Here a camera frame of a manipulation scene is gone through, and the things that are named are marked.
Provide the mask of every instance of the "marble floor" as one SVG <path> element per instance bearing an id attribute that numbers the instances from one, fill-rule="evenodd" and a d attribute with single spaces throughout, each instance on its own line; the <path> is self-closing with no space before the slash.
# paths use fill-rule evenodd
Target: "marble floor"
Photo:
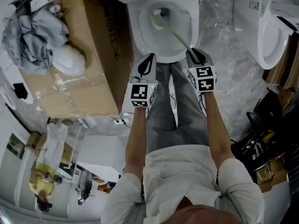
<path id="1" fill-rule="evenodd" d="M 266 93 L 267 84 L 262 80 L 263 69 L 253 60 L 240 43 L 233 26 L 234 0 L 204 0 L 200 3 L 200 38 L 196 47 L 208 53 L 216 66 L 218 80 L 215 96 L 224 122 L 232 139 L 239 140 L 246 135 L 249 126 L 247 111 L 252 111 L 256 103 Z M 140 54 L 135 48 L 135 60 Z M 186 60 L 181 61 L 184 69 Z M 0 70 L 0 80 L 4 80 Z M 171 95 L 174 95 L 172 82 Z M 10 92 L 17 106 L 17 115 L 31 130 L 42 132 L 46 127 L 47 114 L 38 103 L 27 105 Z M 133 115 L 126 118 L 131 123 Z M 99 135 L 117 135 L 126 145 L 130 129 L 124 125 L 115 125 L 111 117 L 95 117 L 97 126 L 83 130 L 85 133 Z M 69 132 L 69 138 L 76 137 L 79 124 Z"/>

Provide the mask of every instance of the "white toilet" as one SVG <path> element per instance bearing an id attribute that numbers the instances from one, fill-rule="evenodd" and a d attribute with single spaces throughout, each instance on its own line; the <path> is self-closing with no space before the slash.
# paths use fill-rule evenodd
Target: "white toilet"
<path id="1" fill-rule="evenodd" d="M 298 32 L 298 17 L 299 6 L 291 0 L 235 0 L 234 3 L 236 33 L 265 70 L 279 62 L 289 35 Z"/>
<path id="2" fill-rule="evenodd" d="M 130 26 L 137 48 L 143 55 L 154 53 L 157 62 L 172 63 L 185 57 L 186 48 L 171 33 L 156 30 L 150 15 L 158 8 L 170 11 L 168 23 L 189 45 L 199 36 L 200 0 L 119 0 L 128 6 Z"/>

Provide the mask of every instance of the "person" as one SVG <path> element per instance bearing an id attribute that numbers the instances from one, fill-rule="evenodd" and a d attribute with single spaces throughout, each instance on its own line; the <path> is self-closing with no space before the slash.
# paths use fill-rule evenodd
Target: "person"
<path id="1" fill-rule="evenodd" d="M 147 118 L 145 108 L 135 108 L 124 174 L 109 194 L 101 223 L 257 223 L 264 210 L 261 190 L 231 152 L 213 93 L 204 93 L 206 119 L 179 63 L 158 63 L 157 80 Z"/>
<path id="2" fill-rule="evenodd" d="M 64 124 L 50 123 L 47 129 L 47 140 L 39 153 L 35 167 L 31 169 L 29 178 L 29 187 L 34 192 L 38 208 L 42 212 L 49 212 L 52 208 L 48 198 L 53 196 L 54 186 L 62 182 L 62 178 L 56 175 L 56 170 L 59 169 L 68 133 L 68 127 Z"/>

